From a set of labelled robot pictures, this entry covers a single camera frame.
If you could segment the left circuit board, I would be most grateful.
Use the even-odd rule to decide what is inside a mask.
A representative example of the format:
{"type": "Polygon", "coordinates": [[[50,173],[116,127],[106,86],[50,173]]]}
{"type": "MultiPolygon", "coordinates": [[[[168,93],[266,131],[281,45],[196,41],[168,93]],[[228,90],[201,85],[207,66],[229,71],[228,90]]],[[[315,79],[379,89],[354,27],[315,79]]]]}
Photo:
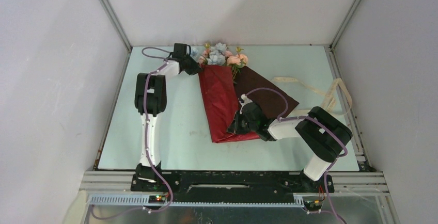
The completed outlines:
{"type": "Polygon", "coordinates": [[[149,204],[164,204],[166,202],[166,196],[162,195],[150,195],[148,198],[149,204]]]}

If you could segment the right circuit board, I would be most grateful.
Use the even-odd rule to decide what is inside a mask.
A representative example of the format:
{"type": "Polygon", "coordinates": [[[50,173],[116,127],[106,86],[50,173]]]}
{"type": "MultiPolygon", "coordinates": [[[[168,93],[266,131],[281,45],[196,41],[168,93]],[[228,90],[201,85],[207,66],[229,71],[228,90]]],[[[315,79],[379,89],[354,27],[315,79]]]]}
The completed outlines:
{"type": "Polygon", "coordinates": [[[303,210],[307,214],[315,214],[320,213],[322,210],[323,201],[316,200],[316,201],[305,201],[303,210]]]}

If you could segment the circuit board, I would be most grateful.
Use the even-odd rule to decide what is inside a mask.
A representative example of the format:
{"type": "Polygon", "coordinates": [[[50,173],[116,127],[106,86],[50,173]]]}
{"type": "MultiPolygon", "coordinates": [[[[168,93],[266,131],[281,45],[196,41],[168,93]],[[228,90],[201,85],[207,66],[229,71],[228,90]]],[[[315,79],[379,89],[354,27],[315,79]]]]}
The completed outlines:
{"type": "Polygon", "coordinates": [[[305,201],[303,210],[307,214],[315,214],[320,213],[322,210],[323,201],[316,200],[316,201],[305,201]]]}
{"type": "Polygon", "coordinates": [[[164,204],[166,202],[166,196],[162,195],[150,195],[148,198],[149,204],[164,204]]]}

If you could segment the peach rose stem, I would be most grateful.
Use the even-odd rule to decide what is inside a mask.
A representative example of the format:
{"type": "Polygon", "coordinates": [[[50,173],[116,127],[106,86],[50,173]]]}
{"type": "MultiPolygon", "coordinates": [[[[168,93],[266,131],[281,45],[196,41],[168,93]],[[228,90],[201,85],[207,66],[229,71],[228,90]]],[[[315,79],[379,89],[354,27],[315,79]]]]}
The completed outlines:
{"type": "Polygon", "coordinates": [[[225,51],[226,66],[231,68],[232,79],[235,80],[242,68],[248,64],[248,56],[242,53],[244,48],[237,46],[236,52],[225,51]]]}

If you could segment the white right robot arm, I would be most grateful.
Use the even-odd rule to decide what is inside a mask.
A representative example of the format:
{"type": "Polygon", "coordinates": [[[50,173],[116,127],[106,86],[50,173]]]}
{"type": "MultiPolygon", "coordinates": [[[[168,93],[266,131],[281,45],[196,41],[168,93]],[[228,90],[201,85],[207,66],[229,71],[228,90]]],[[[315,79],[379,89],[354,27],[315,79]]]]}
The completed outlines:
{"type": "Polygon", "coordinates": [[[321,185],[321,178],[338,158],[348,154],[351,130],[321,107],[313,107],[304,116],[268,118],[261,107],[250,102],[238,110],[227,131],[244,135],[254,132],[264,141],[300,137],[313,155],[303,169],[301,187],[313,192],[321,185]]]}

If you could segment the red wrapping paper sheet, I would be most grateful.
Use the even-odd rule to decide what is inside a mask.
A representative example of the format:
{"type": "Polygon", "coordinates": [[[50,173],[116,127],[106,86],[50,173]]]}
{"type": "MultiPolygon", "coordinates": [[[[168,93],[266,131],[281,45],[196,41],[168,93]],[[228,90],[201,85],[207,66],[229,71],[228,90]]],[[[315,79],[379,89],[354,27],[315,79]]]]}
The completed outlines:
{"type": "Polygon", "coordinates": [[[283,118],[287,117],[299,105],[297,100],[250,67],[242,68],[235,80],[232,79],[231,68],[227,66],[202,66],[198,76],[213,143],[259,139],[255,132],[245,135],[227,133],[235,113],[241,107],[238,98],[251,90],[264,87],[276,91],[258,90],[249,95],[249,98],[261,107],[267,118],[276,118],[279,114],[283,118]]]}

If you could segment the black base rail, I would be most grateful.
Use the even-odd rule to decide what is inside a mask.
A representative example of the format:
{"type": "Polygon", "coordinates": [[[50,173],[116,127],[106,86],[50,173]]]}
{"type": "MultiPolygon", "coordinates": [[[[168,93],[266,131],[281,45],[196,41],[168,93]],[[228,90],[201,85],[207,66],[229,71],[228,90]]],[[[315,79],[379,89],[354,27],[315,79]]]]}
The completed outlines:
{"type": "Polygon", "coordinates": [[[303,172],[164,170],[149,182],[137,172],[131,191],[163,192],[174,203],[282,204],[295,194],[333,193],[332,177],[317,181],[303,172]]]}

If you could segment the pink rose stem with blue bud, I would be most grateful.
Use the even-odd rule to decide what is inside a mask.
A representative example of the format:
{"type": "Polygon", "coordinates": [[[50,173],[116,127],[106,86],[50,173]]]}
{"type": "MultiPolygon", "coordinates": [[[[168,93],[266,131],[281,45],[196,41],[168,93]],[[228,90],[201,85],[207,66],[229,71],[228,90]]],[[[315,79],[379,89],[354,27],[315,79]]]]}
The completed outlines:
{"type": "Polygon", "coordinates": [[[198,50],[197,47],[195,47],[195,46],[192,46],[192,47],[191,47],[190,56],[191,56],[195,61],[198,60],[198,58],[199,58],[199,50],[198,50]]]}

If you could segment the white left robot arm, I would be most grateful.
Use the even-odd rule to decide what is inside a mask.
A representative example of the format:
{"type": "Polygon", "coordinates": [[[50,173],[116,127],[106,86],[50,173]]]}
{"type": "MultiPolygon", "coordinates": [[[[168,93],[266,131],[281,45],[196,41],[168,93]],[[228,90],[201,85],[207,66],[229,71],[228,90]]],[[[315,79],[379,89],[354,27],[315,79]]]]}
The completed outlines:
{"type": "Polygon", "coordinates": [[[167,106],[166,81],[182,72],[196,75],[201,67],[194,59],[198,54],[197,48],[188,44],[175,43],[172,51],[148,46],[142,49],[142,54],[163,60],[156,70],[137,75],[134,98],[142,122],[142,154],[135,175],[150,191],[157,191],[163,185],[163,177],[156,128],[167,106]]]}

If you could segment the blue flower stem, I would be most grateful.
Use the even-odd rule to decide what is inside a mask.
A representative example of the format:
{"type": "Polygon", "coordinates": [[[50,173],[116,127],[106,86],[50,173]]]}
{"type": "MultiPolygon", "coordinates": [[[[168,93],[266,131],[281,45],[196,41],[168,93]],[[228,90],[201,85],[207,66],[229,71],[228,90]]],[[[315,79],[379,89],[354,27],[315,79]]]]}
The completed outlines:
{"type": "Polygon", "coordinates": [[[217,43],[216,45],[210,46],[207,49],[207,64],[214,66],[223,66],[226,64],[227,45],[224,43],[217,43]]]}

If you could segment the cream ribbon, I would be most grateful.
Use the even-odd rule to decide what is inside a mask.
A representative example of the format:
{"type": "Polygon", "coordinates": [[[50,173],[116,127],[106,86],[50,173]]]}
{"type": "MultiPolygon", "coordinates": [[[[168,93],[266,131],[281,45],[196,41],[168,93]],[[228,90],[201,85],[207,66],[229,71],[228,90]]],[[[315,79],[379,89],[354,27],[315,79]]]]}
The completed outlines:
{"type": "Polygon", "coordinates": [[[322,91],[312,85],[308,85],[305,82],[294,78],[294,77],[274,77],[271,79],[272,82],[280,82],[280,83],[299,83],[302,86],[304,86],[305,88],[313,91],[314,93],[324,96],[324,100],[322,101],[320,107],[322,107],[324,110],[326,110],[329,114],[333,115],[333,116],[345,116],[347,115],[352,107],[353,107],[353,100],[352,97],[344,83],[344,81],[341,78],[336,78],[332,81],[329,89],[327,91],[322,91]],[[334,112],[334,107],[337,105],[337,101],[334,97],[334,92],[337,88],[340,88],[341,92],[345,95],[346,100],[347,100],[347,104],[348,104],[348,108],[345,112],[342,113],[336,113],[334,112]]]}

